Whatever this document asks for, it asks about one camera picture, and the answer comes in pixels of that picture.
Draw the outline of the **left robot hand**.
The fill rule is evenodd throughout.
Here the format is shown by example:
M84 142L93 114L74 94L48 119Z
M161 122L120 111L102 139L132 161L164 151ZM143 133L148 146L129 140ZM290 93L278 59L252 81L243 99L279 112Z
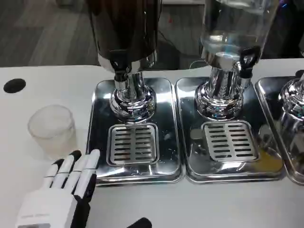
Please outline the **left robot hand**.
M76 150L53 162L41 187L25 196L15 227L86 227L99 158L99 149L85 155Z

